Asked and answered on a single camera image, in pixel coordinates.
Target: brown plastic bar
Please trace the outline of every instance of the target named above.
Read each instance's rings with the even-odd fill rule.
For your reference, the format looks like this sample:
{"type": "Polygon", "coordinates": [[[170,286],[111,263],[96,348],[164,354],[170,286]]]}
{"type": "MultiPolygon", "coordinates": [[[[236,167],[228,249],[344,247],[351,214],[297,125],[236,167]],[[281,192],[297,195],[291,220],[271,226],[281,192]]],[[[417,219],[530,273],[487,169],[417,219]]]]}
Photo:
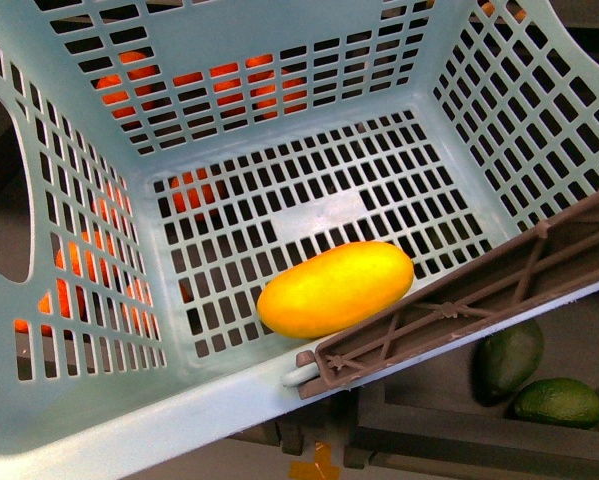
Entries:
{"type": "MultiPolygon", "coordinates": [[[[599,191],[320,343],[302,398],[338,388],[599,282],[599,191]]],[[[312,352],[297,356],[311,363],[312,352]]]]}

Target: orange fruit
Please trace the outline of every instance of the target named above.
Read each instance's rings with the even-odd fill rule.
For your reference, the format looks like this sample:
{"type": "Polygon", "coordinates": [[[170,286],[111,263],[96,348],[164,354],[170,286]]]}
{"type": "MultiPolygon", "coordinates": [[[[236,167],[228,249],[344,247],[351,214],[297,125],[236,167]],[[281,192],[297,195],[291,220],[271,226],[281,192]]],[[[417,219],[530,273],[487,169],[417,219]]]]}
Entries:
{"type": "MultiPolygon", "coordinates": [[[[255,68],[261,65],[267,65],[272,63],[272,54],[267,53],[265,55],[259,55],[258,57],[252,57],[246,59],[246,67],[255,68]]],[[[272,70],[266,70],[264,72],[253,73],[252,75],[248,75],[248,81],[250,83],[259,82],[261,80],[265,80],[270,76],[272,70]]]]}
{"type": "MultiPolygon", "coordinates": [[[[236,63],[229,63],[226,65],[221,65],[219,67],[213,67],[210,69],[210,77],[219,77],[221,75],[227,75],[228,73],[234,73],[239,70],[239,66],[236,63]]],[[[224,90],[230,90],[232,88],[239,88],[241,86],[241,80],[238,78],[232,78],[230,80],[225,80],[223,82],[215,83],[212,86],[212,89],[215,93],[223,92],[224,90]]],[[[229,105],[231,103],[240,102],[243,100],[242,93],[235,93],[232,95],[227,95],[225,97],[220,97],[217,99],[217,105],[220,107],[223,105],[229,105]]],[[[241,115],[246,112],[245,107],[237,107],[231,110],[226,110],[223,112],[223,116],[231,117],[234,115],[241,115]]]]}
{"type": "MultiPolygon", "coordinates": [[[[121,63],[124,63],[124,64],[136,62],[138,60],[143,60],[144,58],[146,58],[146,56],[141,52],[131,51],[131,52],[124,52],[124,53],[119,54],[119,59],[121,60],[121,63]]],[[[130,80],[139,80],[141,78],[156,75],[157,73],[159,73],[157,68],[154,65],[150,65],[147,67],[141,67],[141,68],[137,68],[135,70],[129,71],[128,78],[130,78],[130,80]]],[[[97,90],[99,90],[102,88],[112,87],[112,86],[120,85],[120,84],[121,84],[121,77],[119,77],[119,75],[116,75],[116,74],[108,75],[107,77],[103,77],[103,78],[99,79],[99,81],[97,82],[97,86],[95,88],[97,90]]],[[[135,88],[135,92],[136,92],[137,96],[139,96],[139,97],[141,97],[143,95],[148,95],[149,93],[151,93],[151,91],[152,91],[152,89],[151,89],[150,85],[143,85],[141,87],[135,88]]],[[[105,103],[106,105],[112,105],[115,103],[123,102],[123,101],[128,100],[129,98],[130,98],[130,96],[128,95],[128,93],[126,91],[109,93],[109,94],[103,95],[101,97],[101,99],[103,100],[103,103],[105,103]]],[[[154,108],[153,102],[146,102],[143,106],[146,110],[150,110],[150,109],[154,108]]],[[[134,114],[135,114],[134,107],[123,107],[123,108],[118,108],[118,109],[112,111],[112,115],[115,118],[129,117],[130,115],[134,115],[134,114]]]]}
{"type": "Polygon", "coordinates": [[[239,71],[239,65],[237,62],[227,63],[225,65],[219,65],[218,67],[213,67],[210,69],[211,77],[220,77],[221,75],[227,75],[229,73],[234,73],[239,71]]]}
{"type": "Polygon", "coordinates": [[[203,75],[201,75],[201,72],[193,72],[173,78],[172,83],[175,85],[175,87],[181,87],[182,85],[200,82],[201,80],[203,80],[203,75]]]}
{"type": "Polygon", "coordinates": [[[481,9],[483,10],[483,13],[485,13],[488,17],[492,17],[492,14],[495,13],[495,6],[490,2],[484,3],[481,6],[481,9]]]}
{"type": "MultiPolygon", "coordinates": [[[[112,226],[116,229],[119,229],[119,217],[117,215],[117,210],[114,207],[107,208],[108,205],[103,198],[100,198],[97,203],[99,204],[99,216],[102,218],[102,220],[106,223],[110,223],[108,222],[108,218],[112,218],[112,226]]],[[[90,207],[93,213],[97,213],[95,203],[93,203],[90,207]]]]}
{"type": "MultiPolygon", "coordinates": [[[[197,180],[205,180],[208,178],[208,172],[206,171],[205,168],[198,169],[195,172],[195,174],[197,175],[197,180]]],[[[186,184],[186,185],[192,184],[194,182],[192,172],[186,172],[182,175],[182,177],[183,177],[184,184],[186,184]]],[[[226,188],[225,188],[224,183],[217,182],[215,185],[217,186],[219,198],[225,198],[226,188]]],[[[170,186],[172,188],[179,187],[179,178],[175,177],[172,180],[170,180],[170,186]]],[[[201,199],[199,198],[198,189],[191,188],[188,190],[187,193],[188,193],[188,200],[190,201],[190,205],[192,206],[193,210],[195,208],[199,208],[201,206],[201,199]]],[[[212,191],[212,187],[209,184],[205,184],[205,185],[201,186],[201,193],[203,195],[203,199],[206,204],[215,203],[217,201],[215,198],[215,194],[212,191]]],[[[186,202],[184,200],[182,193],[180,193],[180,192],[175,193],[172,196],[172,199],[174,201],[175,209],[177,210],[177,213],[183,213],[187,210],[186,202]]],[[[217,210],[210,211],[210,215],[216,215],[216,214],[217,214],[217,210]]],[[[197,221],[202,221],[203,218],[204,217],[202,214],[195,215],[195,220],[197,220],[197,221]]]]}
{"type": "MultiPolygon", "coordinates": [[[[268,77],[268,79],[272,79],[272,78],[274,78],[274,73],[268,77]]],[[[304,85],[305,83],[306,83],[306,80],[303,78],[293,78],[291,80],[286,80],[285,82],[283,82],[281,84],[281,88],[282,88],[282,90],[286,90],[286,89],[296,87],[299,85],[304,85]]],[[[269,93],[274,93],[276,90],[277,90],[277,87],[275,85],[266,85],[266,86],[255,89],[252,92],[252,96],[259,97],[259,96],[266,95],[269,93]]],[[[297,92],[291,92],[291,93],[284,95],[283,101],[290,102],[292,100],[297,100],[299,98],[303,98],[307,95],[308,94],[305,90],[299,90],[297,92]]],[[[269,99],[261,100],[261,101],[257,102],[257,108],[262,109],[262,108],[272,107],[276,104],[277,104],[277,100],[275,98],[269,98],[269,99]]],[[[305,103],[299,103],[296,105],[291,105],[289,107],[286,107],[284,109],[284,113],[288,114],[288,113],[292,113],[292,112],[298,112],[305,108],[306,108],[305,103]]],[[[275,118],[276,116],[277,116],[277,112],[274,110],[263,114],[263,117],[266,119],[275,118]]]]}
{"type": "MultiPolygon", "coordinates": [[[[61,316],[65,318],[71,318],[70,300],[69,300],[68,284],[65,280],[57,279],[57,297],[59,298],[59,310],[61,316]]],[[[79,308],[79,317],[84,318],[86,315],[86,299],[84,297],[83,289],[77,287],[77,306],[79,308]]]]}
{"type": "MultiPolygon", "coordinates": [[[[21,318],[15,319],[15,332],[29,333],[28,322],[21,318]]],[[[41,335],[44,337],[52,337],[52,327],[50,325],[41,325],[41,335]]]]}
{"type": "MultiPolygon", "coordinates": [[[[123,199],[121,197],[121,191],[119,190],[118,187],[116,187],[116,191],[117,191],[117,203],[119,205],[121,205],[123,208],[123,199]]],[[[110,200],[112,200],[114,202],[115,201],[114,193],[112,190],[112,186],[110,185],[110,182],[108,182],[108,181],[106,181],[106,192],[108,193],[108,198],[110,198],[110,200]]],[[[97,202],[93,202],[90,205],[90,210],[92,210],[92,213],[97,213],[96,205],[99,205],[99,216],[106,223],[110,223],[110,222],[108,222],[108,210],[110,210],[110,217],[112,218],[112,225],[116,229],[119,229],[119,220],[118,220],[117,210],[114,207],[107,208],[108,205],[107,205],[106,201],[103,198],[100,198],[97,202]]]]}
{"type": "Polygon", "coordinates": [[[181,283],[179,284],[179,290],[181,290],[181,299],[183,300],[183,303],[192,302],[192,295],[188,292],[188,290],[186,290],[186,288],[181,283]]]}
{"type": "MultiPolygon", "coordinates": [[[[128,287],[126,288],[128,296],[131,296],[132,288],[130,287],[130,285],[128,285],[128,287]]],[[[132,310],[132,322],[135,326],[135,332],[137,333],[137,335],[140,335],[141,328],[139,327],[139,310],[137,309],[137,307],[130,307],[130,309],[132,310]]],[[[125,303],[121,304],[121,313],[123,314],[125,319],[128,319],[128,306],[125,303]]],[[[146,336],[150,337],[150,323],[148,319],[148,314],[145,311],[142,311],[141,316],[143,317],[143,328],[146,332],[146,336]]]]}
{"type": "Polygon", "coordinates": [[[522,8],[517,13],[515,13],[515,20],[517,20],[517,22],[521,23],[526,19],[526,15],[527,15],[526,11],[522,8]]]}
{"type": "MultiPolygon", "coordinates": [[[[83,239],[86,242],[91,243],[90,235],[88,235],[88,232],[83,232],[81,234],[81,236],[83,237],[83,239]]],[[[114,255],[114,253],[113,253],[114,247],[113,247],[112,237],[110,235],[107,235],[107,237],[108,237],[108,242],[107,242],[108,253],[110,253],[110,255],[114,255]]],[[[95,245],[100,250],[103,250],[103,240],[101,238],[101,233],[98,231],[95,232],[95,245]]],[[[70,257],[70,264],[72,265],[72,272],[75,275],[83,277],[83,274],[81,272],[81,265],[79,262],[79,247],[77,247],[77,244],[74,242],[68,242],[68,252],[69,252],[69,257],[70,257]]],[[[86,267],[88,270],[88,278],[90,279],[90,281],[96,283],[97,277],[95,274],[94,255],[92,254],[92,252],[90,250],[86,250],[85,257],[86,257],[86,267]]],[[[64,265],[64,260],[63,260],[63,251],[61,248],[57,251],[57,255],[55,256],[55,264],[57,265],[57,267],[65,270],[65,265],[64,265]]],[[[110,287],[110,279],[108,278],[108,265],[106,264],[106,262],[103,258],[100,259],[99,266],[101,268],[101,276],[102,276],[103,284],[106,287],[110,287]]],[[[119,271],[116,266],[113,267],[113,273],[115,276],[118,276],[118,274],[119,274],[119,271]]]]}
{"type": "Polygon", "coordinates": [[[41,300],[39,300],[37,307],[39,308],[39,311],[41,313],[46,313],[46,314],[50,315],[52,308],[50,307],[50,294],[49,293],[46,293],[43,296],[43,298],[41,300]]]}

